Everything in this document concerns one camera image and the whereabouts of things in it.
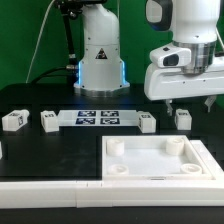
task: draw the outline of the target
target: black cable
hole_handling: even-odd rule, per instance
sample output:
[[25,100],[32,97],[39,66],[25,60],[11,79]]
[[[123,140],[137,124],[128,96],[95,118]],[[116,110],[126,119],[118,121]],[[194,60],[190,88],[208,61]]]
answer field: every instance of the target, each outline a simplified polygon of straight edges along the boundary
[[38,76],[37,78],[35,78],[31,84],[36,84],[40,79],[44,78],[44,77],[48,77],[49,74],[53,73],[53,72],[57,72],[57,71],[64,71],[64,70],[67,70],[66,67],[58,67],[58,68],[53,68],[53,69],[50,69],[46,72],[44,72],[43,74],[41,74],[40,76]]
[[42,77],[42,78],[40,78],[38,81],[40,81],[41,79],[43,79],[43,78],[52,78],[52,77],[69,77],[70,75],[46,75],[46,76],[44,76],[44,77]]

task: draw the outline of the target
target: cable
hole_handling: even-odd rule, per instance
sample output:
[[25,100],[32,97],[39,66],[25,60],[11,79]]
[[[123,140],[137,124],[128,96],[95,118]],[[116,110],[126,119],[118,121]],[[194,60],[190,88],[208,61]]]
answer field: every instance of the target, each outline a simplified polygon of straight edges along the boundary
[[53,73],[53,72],[57,72],[57,71],[62,71],[62,70],[63,70],[63,71],[64,71],[64,70],[67,70],[67,68],[66,68],[66,67],[58,67],[58,68],[50,69],[50,70],[44,72],[43,74],[41,74],[40,76],[38,76],[37,78],[35,78],[35,79],[31,82],[31,84],[35,84],[35,83],[37,83],[40,79],[45,78],[45,77],[58,76],[58,75],[49,75],[49,74],[51,74],[51,73]]
[[36,83],[37,83],[38,81],[40,81],[41,79],[43,79],[43,78],[69,77],[69,76],[70,76],[70,75],[46,75],[46,76],[44,76],[44,77],[39,78],[39,79],[36,81]]
[[52,2],[49,4],[49,6],[47,8],[47,11],[45,13],[45,16],[44,16],[44,19],[43,19],[43,22],[42,22],[42,25],[41,25],[40,33],[39,33],[39,36],[38,36],[36,48],[35,48],[35,51],[34,51],[34,54],[33,54],[32,60],[31,60],[31,63],[30,63],[28,75],[27,75],[27,78],[26,78],[26,83],[29,82],[30,74],[31,74],[31,71],[32,71],[32,68],[33,68],[33,63],[35,61],[36,54],[37,54],[37,51],[38,51],[38,48],[39,48],[39,45],[40,45],[40,41],[41,41],[41,38],[42,38],[43,30],[44,30],[44,27],[45,27],[45,24],[46,24],[46,21],[47,21],[50,9],[53,6],[54,2],[55,2],[55,0],[52,0]]
[[221,36],[220,36],[219,31],[218,31],[217,28],[216,28],[216,33],[217,33],[218,40],[219,40],[219,43],[220,43],[220,45],[221,45],[221,48],[222,48],[222,50],[224,51],[224,44],[223,44],[222,38],[221,38]]

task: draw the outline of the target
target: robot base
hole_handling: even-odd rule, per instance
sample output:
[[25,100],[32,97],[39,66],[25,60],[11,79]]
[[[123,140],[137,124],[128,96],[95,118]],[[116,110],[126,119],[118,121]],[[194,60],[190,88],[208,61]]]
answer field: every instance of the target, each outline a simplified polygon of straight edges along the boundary
[[74,92],[78,95],[84,95],[88,97],[116,97],[123,94],[128,94],[130,90],[130,84],[127,83],[126,85],[122,86],[120,89],[114,89],[114,90],[89,90],[82,88],[78,84],[74,84]]
[[150,100],[166,100],[224,93],[224,57],[215,58],[200,75],[185,75],[181,68],[148,67],[145,94]]

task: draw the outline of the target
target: white tray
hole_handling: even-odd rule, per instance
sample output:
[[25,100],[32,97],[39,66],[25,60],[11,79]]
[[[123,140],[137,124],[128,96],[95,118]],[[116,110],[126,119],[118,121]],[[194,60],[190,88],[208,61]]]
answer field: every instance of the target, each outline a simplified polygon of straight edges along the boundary
[[[184,154],[172,156],[166,152],[166,141],[169,136],[112,136],[103,137],[103,179],[104,180],[173,180],[173,179],[212,179],[212,174],[200,158],[190,141],[185,136],[172,136],[184,140]],[[109,139],[123,140],[125,153],[114,157],[107,154],[106,142]],[[182,174],[181,166],[196,164],[202,168],[201,175]],[[125,166],[128,174],[113,175],[112,166]]]

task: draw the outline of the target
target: white platform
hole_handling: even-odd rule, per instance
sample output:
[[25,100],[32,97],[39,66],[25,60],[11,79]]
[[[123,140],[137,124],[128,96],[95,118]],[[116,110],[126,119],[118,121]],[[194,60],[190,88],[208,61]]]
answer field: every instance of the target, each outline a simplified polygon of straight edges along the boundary
[[[129,175],[108,175],[107,166],[117,163],[117,158],[105,154],[105,141],[111,137],[103,137],[102,181],[0,183],[0,208],[224,206],[223,171],[201,141],[181,136],[185,155],[171,159],[163,153],[169,136],[117,137],[125,140],[124,158],[119,163],[127,162]],[[147,162],[143,157],[152,158]],[[203,173],[194,177],[178,173],[185,162],[200,164]]]
[[135,110],[61,110],[59,126],[137,126]]

